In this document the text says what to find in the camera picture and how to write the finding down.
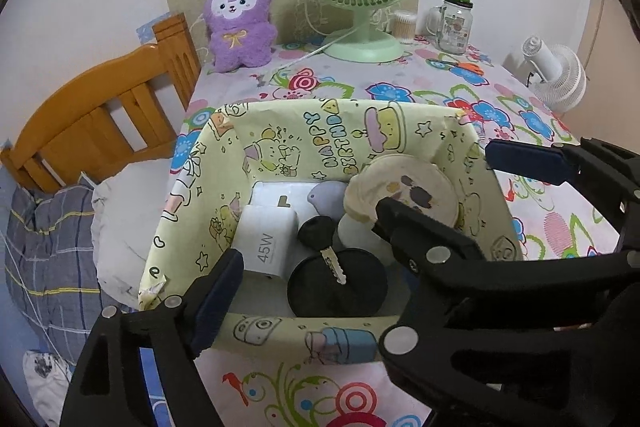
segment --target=torn paper corner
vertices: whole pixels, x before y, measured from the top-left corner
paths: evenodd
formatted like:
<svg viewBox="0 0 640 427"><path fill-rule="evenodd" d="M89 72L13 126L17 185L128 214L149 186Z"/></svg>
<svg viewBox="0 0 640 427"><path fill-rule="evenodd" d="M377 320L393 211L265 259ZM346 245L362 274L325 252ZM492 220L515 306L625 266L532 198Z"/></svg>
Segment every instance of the torn paper corner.
<svg viewBox="0 0 640 427"><path fill-rule="evenodd" d="M138 304L140 310L148 310L150 309L156 299L159 299L158 294L164 288L164 285L167 283L167 278L162 275L160 276L157 283L152 284L149 288L142 289L138 292Z"/></svg>

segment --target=gray plaid fabric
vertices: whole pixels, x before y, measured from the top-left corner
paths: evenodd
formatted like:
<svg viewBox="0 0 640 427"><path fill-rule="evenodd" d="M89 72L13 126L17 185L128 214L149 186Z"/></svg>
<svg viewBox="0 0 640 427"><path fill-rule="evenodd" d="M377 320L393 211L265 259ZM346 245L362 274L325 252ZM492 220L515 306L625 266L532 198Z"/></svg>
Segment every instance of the gray plaid fabric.
<svg viewBox="0 0 640 427"><path fill-rule="evenodd" d="M12 299L36 333L72 365L100 311L108 305L122 308L98 286L92 193L84 185L54 195L17 188L6 233L4 265Z"/></svg>

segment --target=blue gripper pad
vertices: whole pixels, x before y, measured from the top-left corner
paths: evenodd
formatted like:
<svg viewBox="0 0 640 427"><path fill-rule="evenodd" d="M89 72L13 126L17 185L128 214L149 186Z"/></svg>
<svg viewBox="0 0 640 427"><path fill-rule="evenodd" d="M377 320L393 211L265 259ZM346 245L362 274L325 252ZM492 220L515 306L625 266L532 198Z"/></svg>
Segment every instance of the blue gripper pad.
<svg viewBox="0 0 640 427"><path fill-rule="evenodd" d="M195 314L193 336L190 342L194 356L199 356L203 349L211 347L218 336L222 321L242 282L243 272L242 254L238 250L229 249L219 259L208 276L194 281L196 284L200 279L214 279L209 293Z"/></svg>
<svg viewBox="0 0 640 427"><path fill-rule="evenodd" d="M509 172L550 185L572 182L575 168L561 149L530 143L491 140L484 149L486 162L497 171Z"/></svg>

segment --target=wooden bed frame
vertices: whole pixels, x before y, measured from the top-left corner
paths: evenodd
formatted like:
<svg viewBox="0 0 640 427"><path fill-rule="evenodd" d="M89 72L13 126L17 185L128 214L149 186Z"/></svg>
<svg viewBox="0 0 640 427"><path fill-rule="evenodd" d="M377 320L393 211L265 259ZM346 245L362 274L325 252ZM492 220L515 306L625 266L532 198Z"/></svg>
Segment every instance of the wooden bed frame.
<svg viewBox="0 0 640 427"><path fill-rule="evenodd" d="M56 192L82 171L101 182L130 163L171 158L176 135L148 82L167 73L186 109L200 61L183 14L153 26L158 44L145 44L109 60L60 87L33 114L0 161L25 188ZM119 99L146 148L135 151L105 104Z"/></svg>

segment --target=purple plush toy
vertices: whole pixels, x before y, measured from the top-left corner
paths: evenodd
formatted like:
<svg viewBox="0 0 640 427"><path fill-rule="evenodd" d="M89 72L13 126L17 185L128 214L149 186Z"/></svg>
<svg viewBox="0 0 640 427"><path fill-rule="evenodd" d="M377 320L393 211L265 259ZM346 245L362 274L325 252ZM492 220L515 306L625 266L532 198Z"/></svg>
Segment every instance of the purple plush toy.
<svg viewBox="0 0 640 427"><path fill-rule="evenodd" d="M278 31L269 22L271 0L207 0L204 20L211 32L209 49L218 73L240 66L257 68L271 61Z"/></svg>

